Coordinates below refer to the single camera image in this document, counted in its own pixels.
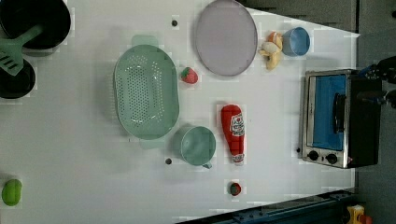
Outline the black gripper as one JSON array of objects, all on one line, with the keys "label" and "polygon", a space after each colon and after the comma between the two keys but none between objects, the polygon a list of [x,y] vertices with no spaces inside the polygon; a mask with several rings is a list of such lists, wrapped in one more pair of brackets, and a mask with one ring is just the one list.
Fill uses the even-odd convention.
[{"label": "black gripper", "polygon": [[[360,70],[359,77],[371,80],[381,79],[390,84],[396,84],[396,56],[381,60],[377,64],[369,65]],[[358,93],[357,99],[371,104],[396,107],[395,91],[361,91]]]}]

